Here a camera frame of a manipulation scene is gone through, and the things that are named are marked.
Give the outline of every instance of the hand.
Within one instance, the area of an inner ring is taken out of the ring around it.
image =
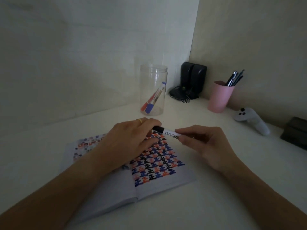
[[[209,166],[221,173],[228,172],[241,162],[220,127],[194,125],[175,132],[182,134],[179,141],[183,145],[199,152]]]
[[[141,118],[117,123],[104,139],[86,157],[90,157],[98,176],[124,165],[157,143],[158,138],[144,140],[154,126],[162,123],[156,119]]]

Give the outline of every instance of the desk surface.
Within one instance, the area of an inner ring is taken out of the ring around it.
[[[307,152],[279,138],[269,125],[264,137],[235,122],[234,111],[207,110],[205,99],[182,103],[166,97],[157,116],[168,129],[194,124],[221,127],[238,157],[261,179],[307,213]],[[108,132],[115,123],[142,117],[138,104],[106,110],[0,139],[0,213],[57,175],[64,146]],[[121,207],[69,229],[258,229],[223,178],[193,150],[168,139],[197,181]]]

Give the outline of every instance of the white game controller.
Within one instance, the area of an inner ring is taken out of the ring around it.
[[[269,135],[270,130],[265,122],[252,108],[241,108],[234,116],[236,121],[247,121],[253,125],[262,135]]]

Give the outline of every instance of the forearm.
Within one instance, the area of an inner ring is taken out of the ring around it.
[[[82,158],[7,210],[0,216],[0,228],[62,229],[100,180],[91,160]]]
[[[307,229],[307,215],[242,162],[223,175],[263,229]]]

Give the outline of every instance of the open notebook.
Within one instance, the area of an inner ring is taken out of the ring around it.
[[[104,136],[96,135],[66,145],[60,171],[92,150]],[[107,175],[83,203],[70,224],[83,222],[195,179],[161,133],[154,131],[151,137],[158,137],[160,141],[129,164]]]

